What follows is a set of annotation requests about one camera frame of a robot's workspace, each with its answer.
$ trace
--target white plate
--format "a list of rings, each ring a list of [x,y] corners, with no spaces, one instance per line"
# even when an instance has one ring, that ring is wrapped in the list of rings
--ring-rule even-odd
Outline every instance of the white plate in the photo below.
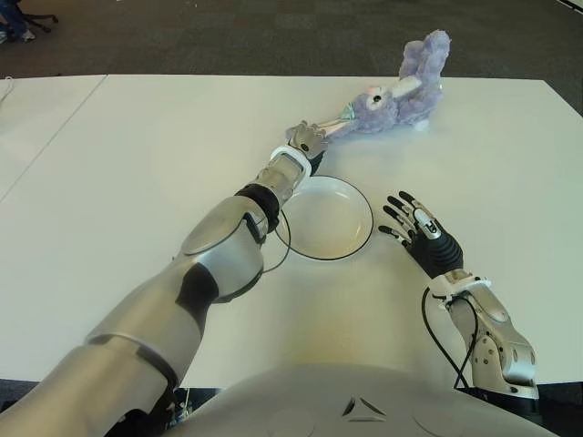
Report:
[[[373,231],[373,212],[363,194],[337,178],[308,178],[283,206],[291,249],[314,259],[340,259],[364,246]],[[276,228],[287,244],[282,219]]]

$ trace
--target wire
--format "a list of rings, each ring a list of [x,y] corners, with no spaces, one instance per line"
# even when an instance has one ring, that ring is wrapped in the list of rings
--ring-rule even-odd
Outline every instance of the wire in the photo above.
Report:
[[[456,300],[463,300],[465,303],[467,303],[467,305],[470,307],[470,310],[472,310],[472,312],[474,313],[474,334],[472,336],[472,341],[470,342],[470,347],[467,349],[467,354],[465,355],[464,362],[462,362],[462,367],[459,368],[459,373],[457,374],[457,379],[455,380],[454,389],[457,389],[457,384],[459,383],[460,375],[464,374],[465,365],[470,360],[470,358],[472,356],[472,352],[474,352],[474,348],[476,347],[477,327],[478,327],[477,314],[476,314],[476,309],[474,308],[474,305],[472,305],[470,303],[470,301],[466,298],[454,299],[454,301],[456,301]]]
[[[461,382],[464,384],[464,387],[465,388],[469,389],[469,385],[467,384],[467,381],[465,380],[464,374],[459,370],[459,368],[457,367],[457,364],[455,364],[454,360],[452,360],[452,357],[449,356],[449,353],[447,353],[447,351],[441,345],[441,343],[439,342],[439,340],[435,336],[433,330],[431,329],[431,326],[429,326],[429,321],[427,320],[427,313],[426,313],[426,310],[425,310],[425,302],[427,301],[427,295],[428,294],[429,294],[429,287],[427,287],[425,289],[425,292],[423,293],[423,298],[421,299],[421,315],[423,316],[423,322],[425,324],[425,327],[427,328],[427,332],[429,332],[429,335],[433,339],[433,341],[435,343],[435,346],[437,346],[437,348],[441,351],[441,353],[444,354],[444,356],[447,359],[447,361],[454,368],[455,373],[457,373],[457,378],[459,380],[461,380]]]
[[[10,93],[12,93],[15,89],[15,79],[11,76],[6,76],[5,79],[8,81],[8,86],[6,87],[6,90],[2,97],[0,97],[0,107],[2,106],[6,98],[10,95]]]
[[[280,260],[280,262],[278,262],[275,266],[267,270],[264,270],[263,274],[269,273],[270,271],[274,271],[281,264],[283,264],[283,262],[288,258],[288,255],[290,254],[290,249],[292,248],[292,230],[290,229],[290,222],[288,221],[288,218],[285,217],[285,212],[283,212],[283,209],[280,212],[281,215],[283,216],[283,220],[285,221],[285,228],[288,230],[288,241],[286,243],[287,249],[285,250],[285,254],[283,255],[283,258]]]

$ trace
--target shoe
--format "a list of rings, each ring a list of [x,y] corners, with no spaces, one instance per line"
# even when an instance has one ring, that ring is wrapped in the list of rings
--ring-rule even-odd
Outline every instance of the shoe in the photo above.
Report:
[[[32,41],[33,39],[35,39],[36,36],[35,34],[33,34],[30,30],[26,29],[26,32],[24,32],[21,36],[20,39],[22,41],[24,41],[25,43],[27,43],[28,41]]]

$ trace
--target stuffed animal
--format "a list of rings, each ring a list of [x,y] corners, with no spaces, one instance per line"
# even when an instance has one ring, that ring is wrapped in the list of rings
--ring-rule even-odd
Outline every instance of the stuffed animal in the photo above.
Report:
[[[337,118],[317,126],[324,129],[330,140],[350,132],[373,134],[395,125],[425,128],[429,115],[443,96],[439,79],[449,55],[449,43],[449,36],[443,30],[435,30],[423,41],[407,43],[396,83],[368,88]],[[288,129],[288,137],[294,129]]]

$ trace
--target plate rim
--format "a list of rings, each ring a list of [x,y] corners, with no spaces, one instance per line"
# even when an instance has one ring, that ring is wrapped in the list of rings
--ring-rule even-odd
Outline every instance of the plate rim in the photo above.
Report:
[[[311,255],[307,255],[305,253],[301,253],[300,251],[294,249],[292,247],[292,244],[291,243],[287,243],[283,239],[283,237],[280,235],[280,233],[278,232],[278,227],[279,226],[275,228],[275,235],[277,235],[278,239],[280,239],[280,241],[285,245],[286,248],[289,247],[292,252],[295,252],[298,255],[302,255],[303,257],[308,258],[308,259],[316,259],[318,261],[337,261],[338,259],[344,259],[344,258],[348,258],[348,257],[354,255],[356,252],[358,252],[360,249],[362,249],[364,247],[364,245],[369,241],[369,239],[371,239],[371,236],[373,235],[373,229],[374,229],[374,214],[373,214],[373,208],[371,207],[371,204],[368,201],[368,198],[366,198],[366,196],[362,193],[362,191],[360,189],[358,189],[357,187],[355,187],[353,184],[351,184],[350,182],[348,182],[348,181],[346,181],[344,179],[337,178],[336,176],[314,175],[314,176],[310,176],[310,178],[328,178],[328,179],[340,180],[341,182],[343,182],[344,184],[348,185],[349,187],[354,188],[358,192],[358,194],[360,194],[363,197],[364,202],[366,203],[366,206],[368,207],[368,212],[371,215],[371,227],[370,227],[370,229],[368,231],[368,235],[366,236],[366,239],[364,239],[364,241],[363,241],[363,244],[361,244],[358,248],[356,248],[355,250],[351,251],[350,253],[347,253],[346,255],[342,255],[341,257],[336,257],[336,258],[319,258],[319,257],[313,257]],[[285,223],[285,226],[289,228],[289,226],[290,226],[289,221],[286,219],[285,222],[286,222]]]

